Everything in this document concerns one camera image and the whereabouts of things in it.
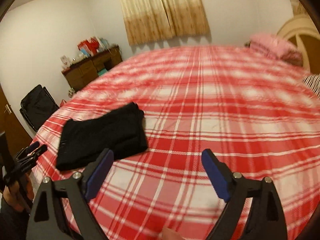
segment red and white checkered blanket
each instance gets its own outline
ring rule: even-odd
[[[66,120],[97,118],[133,101],[145,112],[149,149],[114,162],[90,202],[110,239],[154,239],[163,227],[205,239],[224,208],[201,164],[206,148],[232,171],[274,180],[294,239],[320,199],[320,100],[302,83],[305,73],[247,48],[177,47],[132,57],[40,128],[36,139],[49,150],[35,176],[71,175],[55,169]],[[234,236],[248,212],[247,203]]]

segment hand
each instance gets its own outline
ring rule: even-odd
[[[33,200],[35,194],[33,193],[32,184],[29,176],[27,174],[25,174],[25,176],[27,179],[27,196],[30,200]],[[5,187],[3,191],[3,197],[6,203],[12,208],[14,208],[14,210],[22,212],[24,210],[24,207],[17,200],[17,193],[19,192],[19,188],[19,183],[17,181],[12,186],[10,186],[10,190],[8,189],[8,187]]]
[[[169,228],[163,228],[162,229],[162,240],[184,240],[179,233],[173,231]]]

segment bed headboard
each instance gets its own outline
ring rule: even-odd
[[[295,44],[302,52],[303,68],[320,73],[320,34],[308,15],[293,17],[277,35]]]

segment person's arm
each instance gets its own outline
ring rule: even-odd
[[[32,185],[27,176],[27,196],[29,199],[34,198]],[[19,191],[19,184],[15,183],[10,187],[4,189],[3,197],[1,199],[0,210],[0,236],[1,239],[8,240],[25,240],[27,233],[27,226],[29,215],[24,208],[19,204],[16,193]]]

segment black clamp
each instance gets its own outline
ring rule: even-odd
[[[229,240],[238,224],[246,198],[252,198],[241,240],[287,240],[287,228],[280,198],[269,177],[261,181],[232,173],[210,149],[202,152],[202,164],[219,198],[226,206],[207,240]]]
[[[92,214],[88,202],[95,198],[114,161],[113,152],[104,149],[83,173],[75,172],[69,179],[52,181],[45,177],[38,189],[30,214],[27,240],[107,240]],[[81,232],[69,227],[61,198],[68,198]]]
[[[27,197],[27,180],[25,173],[36,166],[38,158],[47,151],[47,146],[40,146],[39,142],[31,144],[29,147],[20,150],[13,158],[10,155],[5,132],[0,134],[1,156],[4,162],[2,167],[3,180],[6,186],[11,186],[14,182],[19,183],[18,201],[25,207],[30,214],[32,201]]]

